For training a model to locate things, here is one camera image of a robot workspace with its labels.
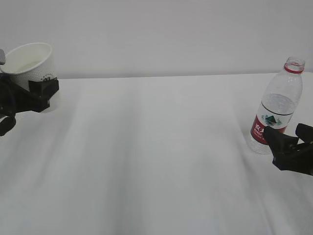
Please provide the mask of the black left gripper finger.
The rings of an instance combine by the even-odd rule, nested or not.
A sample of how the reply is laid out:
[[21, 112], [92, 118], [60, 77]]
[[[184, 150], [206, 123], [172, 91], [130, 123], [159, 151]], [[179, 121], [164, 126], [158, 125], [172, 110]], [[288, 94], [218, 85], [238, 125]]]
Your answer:
[[14, 84], [17, 113], [33, 111], [40, 113], [50, 107], [50, 99], [59, 90], [58, 79], [42, 82], [28, 81], [29, 90]]

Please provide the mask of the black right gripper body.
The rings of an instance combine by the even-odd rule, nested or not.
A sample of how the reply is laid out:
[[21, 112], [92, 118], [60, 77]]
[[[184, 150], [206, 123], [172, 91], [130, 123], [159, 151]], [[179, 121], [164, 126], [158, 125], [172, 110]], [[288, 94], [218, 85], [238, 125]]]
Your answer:
[[272, 151], [272, 163], [281, 171], [313, 175], [313, 144], [302, 143], [291, 146], [288, 151]]

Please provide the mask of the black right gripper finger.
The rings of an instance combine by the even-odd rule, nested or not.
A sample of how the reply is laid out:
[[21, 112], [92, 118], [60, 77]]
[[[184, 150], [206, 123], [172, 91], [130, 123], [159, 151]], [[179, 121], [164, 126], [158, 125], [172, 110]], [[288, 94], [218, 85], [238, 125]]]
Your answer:
[[305, 143], [313, 142], [313, 127], [299, 123], [296, 127], [295, 134]]
[[289, 154], [294, 151], [299, 142], [298, 137], [285, 135], [269, 126], [264, 128], [263, 138], [269, 145], [272, 154]]

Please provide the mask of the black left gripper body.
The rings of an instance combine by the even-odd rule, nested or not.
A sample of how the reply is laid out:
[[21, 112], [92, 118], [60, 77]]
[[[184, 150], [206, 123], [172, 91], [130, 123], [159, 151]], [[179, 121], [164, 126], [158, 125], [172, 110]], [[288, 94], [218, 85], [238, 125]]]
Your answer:
[[9, 75], [0, 74], [0, 114], [13, 115], [31, 111], [31, 96], [24, 88], [11, 81]]

